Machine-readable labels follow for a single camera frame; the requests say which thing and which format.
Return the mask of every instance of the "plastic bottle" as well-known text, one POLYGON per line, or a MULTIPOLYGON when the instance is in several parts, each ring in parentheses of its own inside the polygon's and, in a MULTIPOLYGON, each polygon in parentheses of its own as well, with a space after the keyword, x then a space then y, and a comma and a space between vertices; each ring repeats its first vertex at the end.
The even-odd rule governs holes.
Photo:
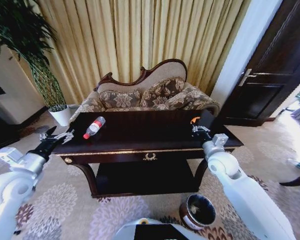
POLYGON ((94 120, 93 123, 91 123, 91 125, 87 128, 85 134, 83 135, 83 138, 88 139, 91 136, 95 135, 105 123, 105 118, 103 116, 98 116, 96 120, 94 120))

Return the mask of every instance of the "table drawer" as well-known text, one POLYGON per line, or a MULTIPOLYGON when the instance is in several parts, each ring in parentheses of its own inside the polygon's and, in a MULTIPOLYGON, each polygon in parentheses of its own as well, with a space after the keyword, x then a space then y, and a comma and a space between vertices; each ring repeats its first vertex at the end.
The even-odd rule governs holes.
POLYGON ((67 164, 88 164, 88 163, 123 163, 142 161, 164 161, 171 159, 200 159, 204 157, 202 149, 165 149, 153 151, 121 151, 103 153, 77 153, 61 155, 67 164))

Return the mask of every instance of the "beige curtain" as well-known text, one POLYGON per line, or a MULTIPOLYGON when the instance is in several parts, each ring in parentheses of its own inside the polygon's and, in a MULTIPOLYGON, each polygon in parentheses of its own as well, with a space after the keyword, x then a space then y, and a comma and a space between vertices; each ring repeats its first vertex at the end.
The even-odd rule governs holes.
POLYGON ((187 81, 209 94, 250 0, 39 0, 56 30, 48 56, 68 104, 108 72, 130 83, 140 67, 181 59, 187 81))

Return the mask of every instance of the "orange object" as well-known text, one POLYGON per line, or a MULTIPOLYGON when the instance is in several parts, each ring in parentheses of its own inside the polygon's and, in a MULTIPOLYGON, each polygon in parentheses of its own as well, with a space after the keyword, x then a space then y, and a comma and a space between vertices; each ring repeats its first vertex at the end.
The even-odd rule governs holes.
POLYGON ((197 119, 200 119, 200 117, 196 116, 196 117, 192 118, 192 120, 190 121, 190 124, 195 124, 197 119))

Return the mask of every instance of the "sofa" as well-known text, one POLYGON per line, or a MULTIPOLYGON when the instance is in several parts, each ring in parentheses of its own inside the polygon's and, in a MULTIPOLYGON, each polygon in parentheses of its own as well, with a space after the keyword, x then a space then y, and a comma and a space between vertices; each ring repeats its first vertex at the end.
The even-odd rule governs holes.
POLYGON ((154 68, 141 67, 140 77, 122 83, 105 75, 72 115, 80 113, 164 110, 209 110, 215 117, 220 106, 197 87, 187 83, 187 67, 179 59, 167 59, 154 68))

